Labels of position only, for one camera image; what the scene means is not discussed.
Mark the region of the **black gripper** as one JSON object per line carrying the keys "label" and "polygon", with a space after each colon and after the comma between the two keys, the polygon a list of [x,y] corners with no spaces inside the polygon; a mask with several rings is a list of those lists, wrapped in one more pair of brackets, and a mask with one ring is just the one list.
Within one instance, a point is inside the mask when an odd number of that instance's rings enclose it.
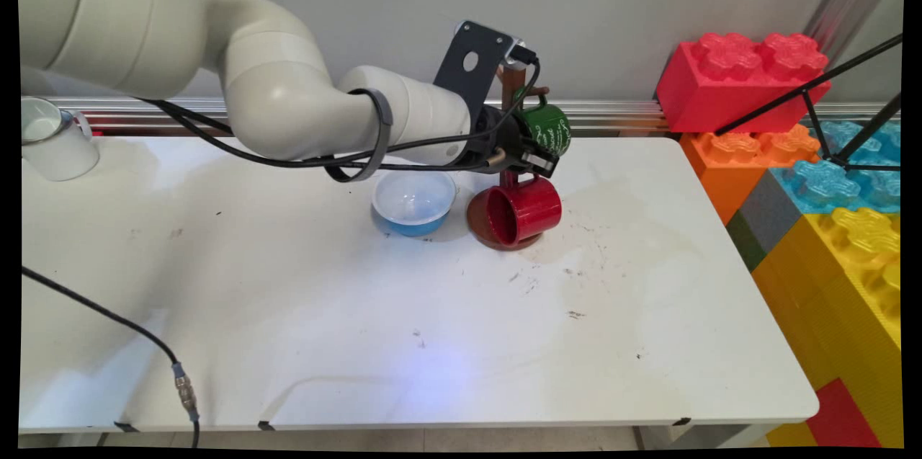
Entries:
{"label": "black gripper", "polygon": [[520,112],[505,112],[482,105],[470,117],[470,134],[485,136],[468,141],[468,167],[471,172],[524,172],[544,179],[553,176],[560,157],[552,151],[533,146],[531,130]]}

